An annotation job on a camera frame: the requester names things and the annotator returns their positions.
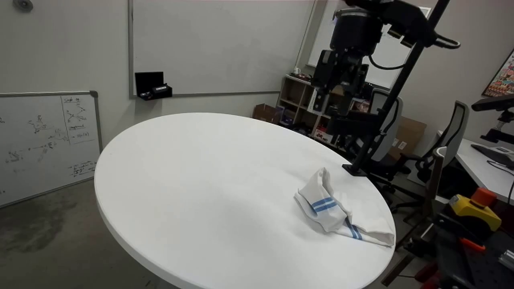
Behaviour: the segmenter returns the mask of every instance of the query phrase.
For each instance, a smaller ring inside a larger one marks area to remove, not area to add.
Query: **floor stain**
[[[35,252],[55,239],[62,230],[64,214],[75,208],[65,198],[48,202],[34,198],[0,210],[0,248],[3,251]]]

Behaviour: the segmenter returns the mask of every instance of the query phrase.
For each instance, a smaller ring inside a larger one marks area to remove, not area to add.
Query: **whiteboard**
[[[314,6],[314,0],[130,1],[133,71],[163,71],[173,94],[279,91]],[[130,79],[135,83],[133,73]]]
[[[325,6],[325,11],[321,19],[321,24],[318,28],[318,33],[314,40],[313,49],[310,52],[309,60],[307,62],[310,66],[316,66],[320,57],[321,51],[330,49],[330,40],[335,27],[335,21],[332,20],[334,11],[347,8],[341,1],[328,1]],[[421,11],[428,17],[431,8],[420,7]],[[382,38],[375,48],[373,59],[378,65],[382,66],[398,66],[404,64],[409,56],[410,49],[401,45],[400,40],[393,38],[387,31],[391,25],[384,25],[382,29]],[[398,76],[400,69],[397,70],[382,70],[378,69],[371,64],[368,57],[364,57],[362,62],[369,64],[370,69],[366,77],[367,82],[378,84],[380,86],[391,88]]]
[[[96,92],[0,94],[0,206],[93,177]]]

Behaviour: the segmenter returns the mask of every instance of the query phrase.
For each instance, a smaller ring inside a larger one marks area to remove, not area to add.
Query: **whiteboard frame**
[[[298,65],[298,60],[302,53],[302,47],[305,41],[305,35],[310,25],[310,18],[316,6],[316,1],[313,2],[312,11],[310,12],[309,21],[303,35],[302,43],[298,49],[295,65]],[[127,17],[128,17],[128,95],[130,98],[138,98],[134,93],[134,0],[127,0]],[[258,92],[226,92],[226,93],[190,93],[190,94],[173,94],[173,97],[193,97],[193,96],[224,96],[224,95],[255,95],[255,94],[277,94],[277,91],[258,91]]]
[[[98,147],[100,149],[100,154],[101,154],[102,150],[103,150],[103,146],[102,146],[102,131],[100,129],[100,112],[98,110],[98,92],[97,91],[41,92],[41,93],[0,93],[0,98],[27,97],[27,96],[64,96],[64,95],[91,95],[93,97],[93,100],[95,102],[95,115],[96,115],[96,121],[97,121]],[[2,204],[2,205],[0,205],[0,208],[4,208],[4,207],[7,207],[7,206],[12,205],[12,204],[23,202],[25,200],[28,200],[28,199],[31,199],[31,198],[34,198],[34,197],[37,197],[37,196],[40,196],[40,195],[43,195],[43,194],[48,194],[50,192],[54,192],[54,191],[57,191],[57,190],[60,190],[60,189],[64,189],[64,188],[67,188],[69,186],[73,186],[73,185],[76,185],[76,184],[79,184],[79,183],[91,180],[93,178],[94,178],[94,176],[88,177],[88,178],[82,179],[82,180],[80,180],[78,182],[74,182],[74,183],[71,183],[71,184],[68,184],[68,185],[60,186],[60,187],[57,187],[55,189],[51,189],[51,190],[48,190],[48,191],[45,191],[45,192],[41,192],[41,193],[38,193],[38,194],[35,194],[35,195],[31,195],[31,196],[28,196],[28,197],[25,197],[25,198],[21,198],[19,200],[12,201],[11,203]]]

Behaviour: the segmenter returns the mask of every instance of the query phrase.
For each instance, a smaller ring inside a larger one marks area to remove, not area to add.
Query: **blue stripe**
[[[355,230],[355,233],[357,233],[357,238],[359,238],[359,240],[362,240],[362,235],[359,233],[359,230],[357,229],[356,226],[352,225],[354,230]]]
[[[312,203],[311,206],[314,208],[314,207],[317,207],[319,205],[323,205],[323,204],[328,203],[328,202],[333,201],[333,200],[334,199],[332,199],[331,197],[324,198],[322,200],[319,200],[317,202]]]
[[[328,205],[324,205],[324,206],[321,206],[321,207],[317,207],[314,211],[316,212],[321,212],[321,211],[324,211],[324,210],[328,210],[332,207],[335,207],[337,205],[336,202],[333,202],[333,203],[330,203]]]
[[[356,239],[357,235],[355,235],[355,232],[353,231],[353,227],[350,224],[350,221],[348,221],[348,217],[346,219],[344,219],[344,221],[346,222],[346,225],[348,226],[348,228],[350,228],[350,231],[352,232],[352,236],[354,237],[354,239]]]

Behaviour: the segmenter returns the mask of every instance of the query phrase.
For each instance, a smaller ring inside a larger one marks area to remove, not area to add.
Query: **white round table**
[[[323,233],[294,194],[321,167],[335,190],[376,202],[337,153],[246,117],[189,113],[147,120],[116,136],[95,172],[100,213],[120,245],[182,289],[362,288],[394,248]]]

